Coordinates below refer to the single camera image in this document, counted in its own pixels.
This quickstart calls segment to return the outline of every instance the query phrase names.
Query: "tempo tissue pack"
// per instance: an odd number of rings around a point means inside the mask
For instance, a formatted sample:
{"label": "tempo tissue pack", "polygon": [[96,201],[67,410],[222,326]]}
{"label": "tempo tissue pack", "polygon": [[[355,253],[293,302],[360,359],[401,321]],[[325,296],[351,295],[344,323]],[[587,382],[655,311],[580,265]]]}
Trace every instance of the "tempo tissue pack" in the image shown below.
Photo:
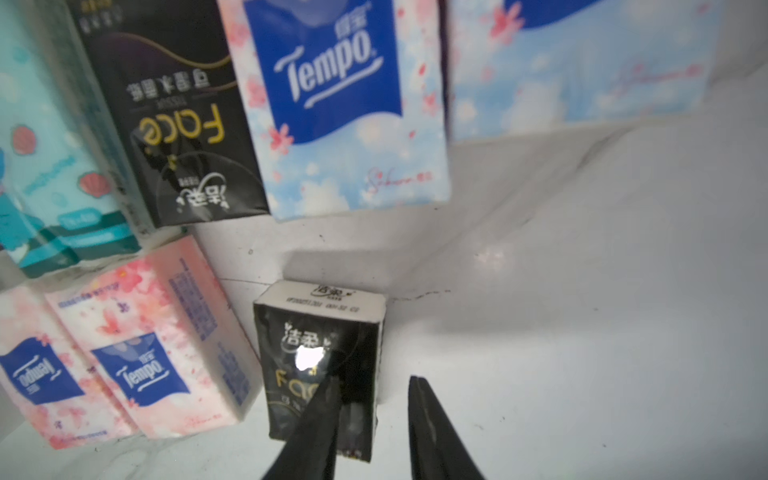
{"label": "tempo tissue pack", "polygon": [[149,438],[238,423],[260,390],[256,354],[193,237],[47,298]]}
{"label": "tempo tissue pack", "polygon": [[218,0],[278,220],[447,201],[437,0]]}
{"label": "tempo tissue pack", "polygon": [[712,70],[719,0],[452,0],[457,141],[695,107]]}
{"label": "tempo tissue pack", "polygon": [[54,449],[138,433],[43,296],[0,293],[0,384]]}

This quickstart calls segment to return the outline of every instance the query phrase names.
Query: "teal tissue pack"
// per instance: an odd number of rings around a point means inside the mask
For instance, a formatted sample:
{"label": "teal tissue pack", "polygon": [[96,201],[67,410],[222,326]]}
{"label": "teal tissue pack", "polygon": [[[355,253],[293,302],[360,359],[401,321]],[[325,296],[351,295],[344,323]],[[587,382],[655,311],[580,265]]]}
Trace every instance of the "teal tissue pack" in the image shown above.
{"label": "teal tissue pack", "polygon": [[13,2],[0,2],[0,243],[31,278],[140,249]]}

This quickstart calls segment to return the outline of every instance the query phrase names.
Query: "black packaging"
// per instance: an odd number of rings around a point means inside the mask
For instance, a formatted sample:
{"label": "black packaging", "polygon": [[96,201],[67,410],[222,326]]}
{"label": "black packaging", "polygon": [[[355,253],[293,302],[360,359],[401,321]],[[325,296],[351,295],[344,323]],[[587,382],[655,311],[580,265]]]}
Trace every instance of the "black packaging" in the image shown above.
{"label": "black packaging", "polygon": [[371,460],[386,298],[281,280],[254,304],[270,437],[287,440],[318,385],[341,382],[338,453]]}
{"label": "black packaging", "polygon": [[267,213],[216,0],[68,0],[157,227]]}

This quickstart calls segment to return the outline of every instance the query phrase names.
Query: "pocket tissue pack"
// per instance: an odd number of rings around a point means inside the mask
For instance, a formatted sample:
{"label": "pocket tissue pack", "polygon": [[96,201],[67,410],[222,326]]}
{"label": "pocket tissue pack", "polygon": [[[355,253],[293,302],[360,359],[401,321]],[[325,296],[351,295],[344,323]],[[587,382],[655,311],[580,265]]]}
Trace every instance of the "pocket tissue pack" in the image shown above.
{"label": "pocket tissue pack", "polygon": [[216,0],[67,5],[155,226],[266,214]]}
{"label": "pocket tissue pack", "polygon": [[386,298],[378,293],[281,280],[253,306],[270,437],[287,440],[319,384],[341,380],[336,448],[371,461]]}
{"label": "pocket tissue pack", "polygon": [[193,237],[47,294],[151,439],[240,422],[260,366]]}
{"label": "pocket tissue pack", "polygon": [[0,384],[54,449],[138,433],[40,293],[0,293]]}
{"label": "pocket tissue pack", "polygon": [[0,243],[29,277],[135,253],[15,2],[0,2]]}
{"label": "pocket tissue pack", "polygon": [[218,0],[278,220],[450,198],[436,0]]}
{"label": "pocket tissue pack", "polygon": [[695,107],[713,67],[719,0],[453,0],[456,141]]}
{"label": "pocket tissue pack", "polygon": [[121,205],[134,235],[146,247],[144,241],[155,228],[141,199],[138,183],[130,172],[130,163],[104,95],[69,16],[66,0],[25,2],[29,30],[45,54],[53,78],[73,116],[78,119],[80,132],[99,167],[112,179],[115,200]]}

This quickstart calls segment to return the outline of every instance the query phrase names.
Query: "cherry blossom tissue pack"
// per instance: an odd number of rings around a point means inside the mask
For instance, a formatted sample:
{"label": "cherry blossom tissue pack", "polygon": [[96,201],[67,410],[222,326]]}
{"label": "cherry blossom tissue pack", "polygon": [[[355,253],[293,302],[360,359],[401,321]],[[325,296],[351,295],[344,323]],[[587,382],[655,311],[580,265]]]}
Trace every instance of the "cherry blossom tissue pack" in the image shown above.
{"label": "cherry blossom tissue pack", "polygon": [[17,2],[0,2],[0,243],[31,278],[135,253]]}
{"label": "cherry blossom tissue pack", "polygon": [[138,433],[40,293],[0,293],[0,385],[54,449]]}
{"label": "cherry blossom tissue pack", "polygon": [[695,107],[720,0],[451,0],[450,131],[464,141]]}
{"label": "cherry blossom tissue pack", "polygon": [[278,220],[444,202],[437,0],[218,0]]}
{"label": "cherry blossom tissue pack", "polygon": [[147,437],[244,418],[260,365],[193,237],[75,283],[46,298]]}

